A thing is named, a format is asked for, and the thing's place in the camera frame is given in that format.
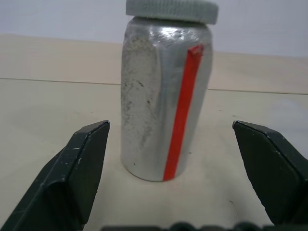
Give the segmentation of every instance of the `beige table surface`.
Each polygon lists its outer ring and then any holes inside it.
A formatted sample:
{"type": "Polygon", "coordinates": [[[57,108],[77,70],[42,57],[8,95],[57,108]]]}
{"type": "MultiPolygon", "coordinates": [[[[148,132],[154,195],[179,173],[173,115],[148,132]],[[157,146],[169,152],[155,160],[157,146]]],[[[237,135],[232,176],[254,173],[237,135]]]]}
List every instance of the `beige table surface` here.
{"type": "Polygon", "coordinates": [[[104,225],[269,224],[241,160],[236,119],[279,129],[299,151],[308,96],[209,90],[185,172],[140,180],[120,162],[120,86],[0,79],[0,226],[41,168],[84,125],[110,120],[102,179],[86,231],[104,225]]]}
{"type": "MultiPolygon", "coordinates": [[[[4,34],[0,78],[120,84],[121,49],[121,44],[4,34]]],[[[216,52],[208,87],[308,94],[308,58],[216,52]]]]}

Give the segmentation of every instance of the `white background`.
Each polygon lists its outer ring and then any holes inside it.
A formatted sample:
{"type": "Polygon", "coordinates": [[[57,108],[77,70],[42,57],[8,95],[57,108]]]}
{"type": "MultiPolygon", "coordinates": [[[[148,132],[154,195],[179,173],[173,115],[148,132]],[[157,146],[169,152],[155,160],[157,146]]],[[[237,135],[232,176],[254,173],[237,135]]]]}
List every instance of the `white background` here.
{"type": "MultiPolygon", "coordinates": [[[[214,0],[217,51],[308,56],[308,0],[214,0]]],[[[0,33],[121,43],[125,0],[0,0],[0,33]]]]}

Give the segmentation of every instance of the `bottle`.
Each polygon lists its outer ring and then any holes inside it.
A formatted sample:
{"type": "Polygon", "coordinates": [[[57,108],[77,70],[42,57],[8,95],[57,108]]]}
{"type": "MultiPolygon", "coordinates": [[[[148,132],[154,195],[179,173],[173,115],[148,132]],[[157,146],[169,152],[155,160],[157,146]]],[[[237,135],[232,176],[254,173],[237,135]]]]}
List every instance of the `bottle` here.
{"type": "Polygon", "coordinates": [[[186,166],[213,59],[218,6],[127,0],[121,76],[121,160],[138,178],[171,180],[186,166]]]}

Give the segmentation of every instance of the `red tape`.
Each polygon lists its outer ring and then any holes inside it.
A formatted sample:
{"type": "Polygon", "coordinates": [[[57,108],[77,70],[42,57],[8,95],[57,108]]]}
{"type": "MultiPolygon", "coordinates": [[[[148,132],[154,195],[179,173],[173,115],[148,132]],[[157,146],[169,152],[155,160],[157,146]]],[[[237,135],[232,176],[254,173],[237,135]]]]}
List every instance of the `red tape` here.
{"type": "Polygon", "coordinates": [[[203,51],[203,45],[199,45],[188,49],[187,52],[178,107],[164,173],[164,180],[171,180],[175,178],[177,172],[188,112],[193,98],[193,90],[203,51]]]}

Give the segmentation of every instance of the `silver metal bottle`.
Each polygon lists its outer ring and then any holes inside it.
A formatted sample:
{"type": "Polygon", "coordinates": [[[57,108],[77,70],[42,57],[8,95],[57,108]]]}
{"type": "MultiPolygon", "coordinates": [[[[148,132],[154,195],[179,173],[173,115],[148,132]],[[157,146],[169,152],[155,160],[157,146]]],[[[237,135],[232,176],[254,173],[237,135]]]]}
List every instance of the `silver metal bottle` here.
{"type": "Polygon", "coordinates": [[[129,22],[122,53],[121,159],[133,175],[164,181],[184,171],[212,69],[212,53],[211,32],[204,24],[141,17],[129,22]],[[189,72],[189,52],[198,47],[203,56],[191,100],[185,102],[189,84],[183,78],[189,72]]]}

